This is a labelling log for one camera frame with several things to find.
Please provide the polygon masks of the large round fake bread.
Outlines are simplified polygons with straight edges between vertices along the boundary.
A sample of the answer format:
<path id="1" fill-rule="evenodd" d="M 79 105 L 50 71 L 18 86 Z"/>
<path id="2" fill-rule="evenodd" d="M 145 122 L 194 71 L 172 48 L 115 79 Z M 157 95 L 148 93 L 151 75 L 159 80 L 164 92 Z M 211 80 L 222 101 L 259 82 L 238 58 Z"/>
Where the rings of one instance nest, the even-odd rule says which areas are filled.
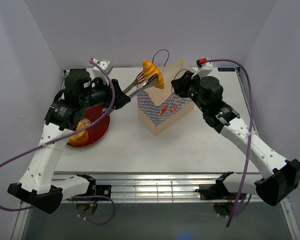
<path id="1" fill-rule="evenodd" d="M 71 147 L 83 147 L 89 140 L 89 133 L 87 130 L 80 131 L 70 137 L 67 142 L 68 146 Z"/>

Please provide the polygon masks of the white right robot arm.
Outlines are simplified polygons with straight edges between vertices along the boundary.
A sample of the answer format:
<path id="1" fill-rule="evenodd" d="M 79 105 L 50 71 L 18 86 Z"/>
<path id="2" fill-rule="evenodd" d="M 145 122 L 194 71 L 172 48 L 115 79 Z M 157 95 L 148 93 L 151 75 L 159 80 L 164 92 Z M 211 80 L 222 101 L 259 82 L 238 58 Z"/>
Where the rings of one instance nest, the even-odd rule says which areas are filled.
<path id="1" fill-rule="evenodd" d="M 259 196 L 266 204 L 276 206 L 298 187 L 300 162 L 278 154 L 249 131 L 240 114 L 223 101 L 224 89 L 216 77 L 199 77 L 186 71 L 181 78 L 172 80 L 171 85 L 177 96 L 191 99 L 205 122 L 256 166 L 261 179 L 245 183 L 241 188 L 244 194 Z"/>

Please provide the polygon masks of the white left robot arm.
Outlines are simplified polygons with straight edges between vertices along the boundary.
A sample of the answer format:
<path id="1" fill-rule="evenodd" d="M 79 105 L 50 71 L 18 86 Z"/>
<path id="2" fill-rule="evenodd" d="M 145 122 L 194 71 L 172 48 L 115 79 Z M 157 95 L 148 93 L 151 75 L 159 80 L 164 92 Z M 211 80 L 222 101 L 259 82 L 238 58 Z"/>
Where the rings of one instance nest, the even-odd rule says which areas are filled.
<path id="1" fill-rule="evenodd" d="M 75 196 L 92 199 L 96 195 L 94 178 L 82 174 L 52 183 L 55 168 L 71 134 L 85 131 L 77 127 L 87 110 L 104 107 L 105 113 L 97 119 L 101 121 L 137 94 L 128 95 L 116 79 L 105 82 L 99 76 L 91 78 L 84 68 L 71 69 L 45 116 L 41 140 L 27 170 L 17 183 L 9 185 L 7 192 L 47 214 L 55 212 L 63 200 Z"/>

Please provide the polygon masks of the blue patterned paper bag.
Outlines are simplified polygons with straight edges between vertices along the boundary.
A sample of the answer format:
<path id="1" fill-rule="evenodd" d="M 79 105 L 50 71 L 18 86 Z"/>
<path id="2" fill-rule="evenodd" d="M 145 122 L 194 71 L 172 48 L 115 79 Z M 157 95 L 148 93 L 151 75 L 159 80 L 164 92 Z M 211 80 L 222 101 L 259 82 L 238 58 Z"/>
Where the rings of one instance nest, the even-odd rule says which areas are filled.
<path id="1" fill-rule="evenodd" d="M 157 135 L 194 109 L 189 98 L 174 93 L 171 81 L 180 78 L 186 70 L 193 71 L 188 62 L 179 58 L 159 68 L 164 88 L 148 88 L 137 95 L 138 116 L 150 131 Z"/>

